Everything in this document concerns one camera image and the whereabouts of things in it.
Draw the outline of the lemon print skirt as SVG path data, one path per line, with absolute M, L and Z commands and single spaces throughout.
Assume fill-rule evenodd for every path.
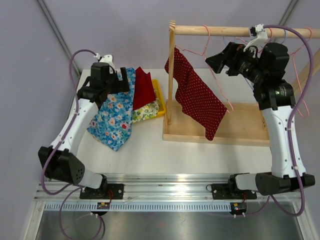
M 160 100 L 158 98 L 155 101 L 146 104 L 133 111 L 132 123 L 138 123 L 144 120 L 155 118 L 160 109 Z

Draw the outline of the wooden clothes rack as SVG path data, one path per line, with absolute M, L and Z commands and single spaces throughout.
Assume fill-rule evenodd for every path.
M 305 46 L 308 45 L 307 35 L 301 28 L 292 29 L 278 25 L 264 25 L 264 28 L 268 37 L 282 37 L 284 30 L 286 30 L 290 38 L 299 38 Z M 268 127 L 258 103 L 222 102 L 227 111 L 212 141 L 205 138 L 203 126 L 182 112 L 182 107 L 175 98 L 178 84 L 173 78 L 174 52 L 177 48 L 175 37 L 177 35 L 250 37 L 249 28 L 245 27 L 176 25 L 174 20 L 170 21 L 169 57 L 164 67 L 168 73 L 168 99 L 163 139 L 177 142 L 268 147 L 270 145 Z M 258 56 L 261 55 L 263 48 L 268 43 L 271 42 L 267 40 L 258 47 Z

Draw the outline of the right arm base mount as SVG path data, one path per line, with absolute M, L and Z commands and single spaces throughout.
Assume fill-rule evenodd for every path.
M 236 184 L 236 176 L 230 175 L 227 183 L 211 183 L 206 190 L 211 192 L 213 200 L 232 200 L 229 204 L 230 214 L 236 217 L 245 217 L 248 210 L 247 200 L 256 200 L 257 194 L 253 190 L 240 190 Z

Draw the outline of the yellow plastic tray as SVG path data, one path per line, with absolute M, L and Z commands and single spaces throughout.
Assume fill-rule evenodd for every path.
M 152 86 L 153 86 L 153 89 L 155 90 L 155 95 L 159 100 L 159 110 L 158 110 L 158 113 L 155 117 L 160 118 L 160 117 L 165 116 L 165 114 L 166 114 L 166 103 L 165 103 L 165 99 L 163 97 L 162 88 L 161 88 L 160 83 L 157 79 L 152 79 Z

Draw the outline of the plain red skirt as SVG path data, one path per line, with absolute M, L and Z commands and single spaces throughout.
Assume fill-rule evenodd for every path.
M 141 67 L 135 70 L 135 86 L 133 110 L 140 109 L 156 100 L 150 73 L 145 73 Z

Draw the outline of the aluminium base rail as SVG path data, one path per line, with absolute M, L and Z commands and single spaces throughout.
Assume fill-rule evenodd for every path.
M 227 174 L 115 174 L 107 175 L 111 200 L 80 199 L 82 190 L 69 186 L 57 195 L 36 190 L 34 201 L 45 210 L 93 212 L 229 212 L 232 199 L 214 199 L 212 184 L 224 184 Z

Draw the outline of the red polka dot skirt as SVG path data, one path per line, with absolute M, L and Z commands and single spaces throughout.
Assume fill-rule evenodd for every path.
M 204 127 L 205 138 L 212 141 L 227 108 L 178 48 L 174 49 L 173 79 L 177 82 L 175 99 L 182 112 Z

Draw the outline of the blue floral skirt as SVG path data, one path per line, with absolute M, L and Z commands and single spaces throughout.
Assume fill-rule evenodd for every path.
M 125 70 L 129 92 L 109 94 L 87 127 L 95 140 L 114 151 L 118 151 L 132 133 L 136 71 L 132 67 Z

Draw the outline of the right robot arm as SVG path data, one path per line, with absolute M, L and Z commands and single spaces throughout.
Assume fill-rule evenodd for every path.
M 205 59 L 216 74 L 227 66 L 228 76 L 242 75 L 253 83 L 253 96 L 271 144 L 271 171 L 231 175 L 226 190 L 232 198 L 239 198 L 245 191 L 263 196 L 293 192 L 316 183 L 315 177 L 306 172 L 294 132 L 291 113 L 296 106 L 295 94 L 283 79 L 289 59 L 287 47 L 276 42 L 266 44 L 260 55 L 243 44 L 229 42 L 222 52 Z

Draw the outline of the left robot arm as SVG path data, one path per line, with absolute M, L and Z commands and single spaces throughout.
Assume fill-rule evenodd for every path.
M 75 109 L 62 130 L 50 144 L 42 146 L 38 158 L 42 166 L 41 184 L 45 178 L 86 188 L 98 199 L 107 196 L 107 177 L 86 169 L 78 159 L 78 149 L 92 118 L 99 112 L 110 94 L 128 93 L 129 79 L 125 67 L 116 71 L 109 63 L 95 62 L 90 75 L 75 95 Z

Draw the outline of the blue hanger of lemon skirt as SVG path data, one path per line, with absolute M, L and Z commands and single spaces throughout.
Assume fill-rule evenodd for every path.
M 286 42 L 287 37 L 288 37 L 288 32 L 286 30 L 284 30 L 284 39 L 282 40 L 281 44 L 284 44 Z M 228 36 L 223 36 L 222 40 L 226 46 L 229 44 L 229 42 L 231 42 L 231 40 Z M 241 37 L 235 37 L 235 36 L 233 37 L 233 41 L 239 42 L 239 43 L 244 43 L 245 45 L 248 43 L 247 40 L 244 40 Z

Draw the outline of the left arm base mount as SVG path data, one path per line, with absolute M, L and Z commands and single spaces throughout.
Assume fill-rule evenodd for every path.
M 107 177 L 102 175 L 102 181 L 99 188 L 94 189 L 85 187 L 80 192 L 81 200 L 97 200 L 97 210 L 92 211 L 93 214 L 102 217 L 111 207 L 112 200 L 122 200 L 124 195 L 125 185 L 123 183 L 108 183 Z

